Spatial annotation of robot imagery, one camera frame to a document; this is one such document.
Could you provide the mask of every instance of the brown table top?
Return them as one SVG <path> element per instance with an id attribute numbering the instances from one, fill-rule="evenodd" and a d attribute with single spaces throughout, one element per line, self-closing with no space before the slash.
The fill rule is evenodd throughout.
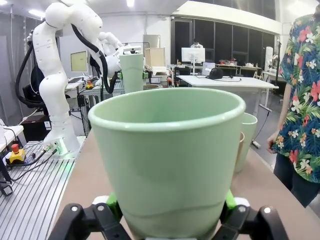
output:
<path id="1" fill-rule="evenodd" d="M 319 220 L 308 209 L 300 205 L 255 151 L 249 151 L 246 166 L 233 177 L 231 191 L 235 197 L 248 199 L 256 210 L 266 205 L 275 207 L 290 240 L 320 239 Z M 66 186 L 57 219 L 65 205 L 77 203 L 86 208 L 96 197 L 105 196 L 111 192 L 112 187 L 105 172 L 94 134 L 91 132 Z M 121 223 L 128 230 L 123 218 Z M 89 237 L 89 240 L 102 239 L 101 233 L 92 233 Z M 250 238 L 240 236 L 238 239 Z"/>

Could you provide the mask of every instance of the jeans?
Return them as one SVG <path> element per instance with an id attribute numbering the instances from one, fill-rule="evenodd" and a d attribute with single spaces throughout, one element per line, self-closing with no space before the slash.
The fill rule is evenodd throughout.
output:
<path id="1" fill-rule="evenodd" d="M 273 173 L 304 207 L 307 207 L 320 191 L 320 183 L 305 180 L 295 171 L 290 159 L 279 153 Z"/>

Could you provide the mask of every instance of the pale green pot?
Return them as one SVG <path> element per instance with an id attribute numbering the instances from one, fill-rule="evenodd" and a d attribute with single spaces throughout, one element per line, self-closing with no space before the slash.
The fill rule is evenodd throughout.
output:
<path id="1" fill-rule="evenodd" d="M 203 238 L 214 230 L 245 108 L 226 91 L 165 88 L 109 98 L 90 110 L 105 170 L 137 239 Z"/>
<path id="2" fill-rule="evenodd" d="M 255 116 L 246 112 L 243 114 L 241 132 L 244 134 L 244 142 L 242 145 L 240 158 L 235 166 L 236 173 L 240 172 L 246 165 L 247 154 L 256 131 L 257 123 L 258 119 Z"/>

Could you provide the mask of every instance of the person's hand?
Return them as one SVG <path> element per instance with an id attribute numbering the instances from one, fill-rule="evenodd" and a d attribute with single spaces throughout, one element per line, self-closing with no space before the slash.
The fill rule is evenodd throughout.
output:
<path id="1" fill-rule="evenodd" d="M 271 154 L 275 154 L 276 153 L 276 151 L 274 151 L 273 149 L 272 149 L 272 146 L 274 145 L 274 143 L 276 142 L 276 138 L 277 138 L 277 136 L 278 136 L 278 134 L 279 134 L 279 131 L 275 131 L 268 139 L 267 139 L 267 150 L 268 150 L 268 152 L 269 153 L 271 153 Z"/>

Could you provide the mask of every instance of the person in background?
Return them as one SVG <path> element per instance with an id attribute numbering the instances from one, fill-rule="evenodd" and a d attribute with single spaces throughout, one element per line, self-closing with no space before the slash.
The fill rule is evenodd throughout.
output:
<path id="1" fill-rule="evenodd" d="M 204 46 L 202 46 L 202 45 L 199 43 L 199 41 L 195 38 L 195 39 L 193 40 L 193 44 L 191 45 L 190 48 L 193 48 L 193 49 L 203 49 Z"/>
<path id="2" fill-rule="evenodd" d="M 287 84 L 267 150 L 277 153 L 273 173 L 306 207 L 320 191 L 320 5 L 293 23 L 279 74 Z"/>

